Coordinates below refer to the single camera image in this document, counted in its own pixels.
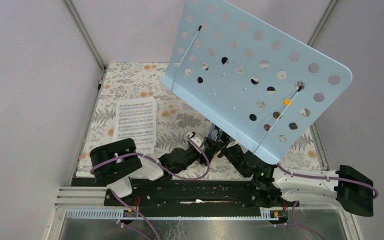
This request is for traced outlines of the light blue music stand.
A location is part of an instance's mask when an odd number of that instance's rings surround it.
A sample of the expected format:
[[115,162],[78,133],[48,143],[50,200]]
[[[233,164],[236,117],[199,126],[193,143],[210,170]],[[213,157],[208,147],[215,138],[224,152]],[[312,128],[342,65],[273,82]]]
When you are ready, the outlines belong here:
[[187,0],[162,83],[275,165],[351,84],[351,70],[225,0]]

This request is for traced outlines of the sheet music page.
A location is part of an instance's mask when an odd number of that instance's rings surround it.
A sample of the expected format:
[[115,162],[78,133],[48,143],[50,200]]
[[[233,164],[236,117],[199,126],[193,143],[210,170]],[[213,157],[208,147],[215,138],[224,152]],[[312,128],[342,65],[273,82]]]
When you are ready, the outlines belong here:
[[157,104],[154,97],[119,100],[112,141],[133,139],[137,151],[154,153],[157,141]]

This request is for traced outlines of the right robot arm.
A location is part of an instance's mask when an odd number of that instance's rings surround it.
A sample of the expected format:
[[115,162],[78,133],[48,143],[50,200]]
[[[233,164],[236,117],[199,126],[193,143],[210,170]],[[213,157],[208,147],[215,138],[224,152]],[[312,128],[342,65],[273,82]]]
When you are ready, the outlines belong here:
[[264,207],[293,202],[323,202],[341,206],[345,211],[373,217],[374,199],[379,195],[374,182],[349,165],[338,170],[307,171],[291,169],[280,164],[268,164],[249,150],[228,145],[220,153],[250,183],[261,190]]

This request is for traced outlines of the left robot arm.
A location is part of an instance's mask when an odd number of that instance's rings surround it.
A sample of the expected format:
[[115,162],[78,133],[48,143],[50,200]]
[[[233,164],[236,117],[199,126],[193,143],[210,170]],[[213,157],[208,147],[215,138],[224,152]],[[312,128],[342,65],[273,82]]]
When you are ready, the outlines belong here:
[[[187,149],[175,148],[158,159],[139,152],[132,138],[96,147],[89,153],[92,164],[90,173],[99,187],[114,190],[116,199],[124,206],[132,204],[135,200],[131,178],[155,181],[168,175],[184,181],[202,180],[210,173],[214,156],[224,149],[227,143],[208,137],[201,138],[194,132],[190,132],[186,139]],[[196,177],[180,175],[180,172],[197,161],[206,167],[202,174]]]

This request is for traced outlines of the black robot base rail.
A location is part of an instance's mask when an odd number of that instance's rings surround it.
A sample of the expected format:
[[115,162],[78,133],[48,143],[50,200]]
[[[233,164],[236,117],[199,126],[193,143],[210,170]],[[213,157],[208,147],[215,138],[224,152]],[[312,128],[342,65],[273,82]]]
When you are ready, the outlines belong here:
[[115,197],[104,189],[106,207],[129,205],[146,217],[258,217],[260,208],[286,211],[293,201],[281,198],[280,190],[257,188],[250,181],[132,179],[132,193]]

